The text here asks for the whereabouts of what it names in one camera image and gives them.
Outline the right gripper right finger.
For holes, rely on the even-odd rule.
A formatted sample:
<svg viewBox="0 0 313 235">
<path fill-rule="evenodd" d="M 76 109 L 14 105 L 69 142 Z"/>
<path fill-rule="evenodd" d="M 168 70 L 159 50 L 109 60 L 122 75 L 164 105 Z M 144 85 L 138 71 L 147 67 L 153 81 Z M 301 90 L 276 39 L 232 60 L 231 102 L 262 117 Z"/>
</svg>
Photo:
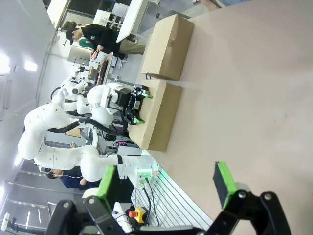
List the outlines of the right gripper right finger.
<svg viewBox="0 0 313 235">
<path fill-rule="evenodd" d="M 272 191 L 256 196 L 237 187 L 225 161 L 215 162 L 213 181 L 222 211 L 207 230 L 208 235 L 230 235 L 241 220 L 249 221 L 257 235 L 290 235 L 291 230 Z"/>
</svg>

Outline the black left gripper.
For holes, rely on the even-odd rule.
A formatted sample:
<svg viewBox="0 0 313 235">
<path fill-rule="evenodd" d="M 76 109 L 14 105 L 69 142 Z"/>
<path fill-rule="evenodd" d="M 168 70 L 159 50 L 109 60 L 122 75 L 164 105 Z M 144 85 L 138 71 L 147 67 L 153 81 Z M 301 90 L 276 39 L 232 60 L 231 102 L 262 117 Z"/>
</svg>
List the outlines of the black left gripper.
<svg viewBox="0 0 313 235">
<path fill-rule="evenodd" d="M 153 97 L 150 95 L 149 88 L 141 84 L 135 84 L 131 90 L 123 86 L 113 89 L 112 102 L 119 108 L 120 114 L 124 116 L 129 125 L 144 124 L 139 112 L 144 98 Z"/>
</svg>

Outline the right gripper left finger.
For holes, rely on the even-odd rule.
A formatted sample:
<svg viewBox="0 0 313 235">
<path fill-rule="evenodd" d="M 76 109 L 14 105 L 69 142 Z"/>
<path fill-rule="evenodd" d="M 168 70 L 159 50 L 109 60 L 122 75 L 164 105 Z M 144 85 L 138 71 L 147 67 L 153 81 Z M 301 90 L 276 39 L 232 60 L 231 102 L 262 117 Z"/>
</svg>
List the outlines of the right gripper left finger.
<svg viewBox="0 0 313 235">
<path fill-rule="evenodd" d="M 121 235 L 122 227 L 112 216 L 120 187 L 117 167 L 109 166 L 96 188 L 95 195 L 77 202 L 60 200 L 50 218 L 47 235 L 81 235 L 87 226 L 94 226 L 101 235 Z"/>
</svg>

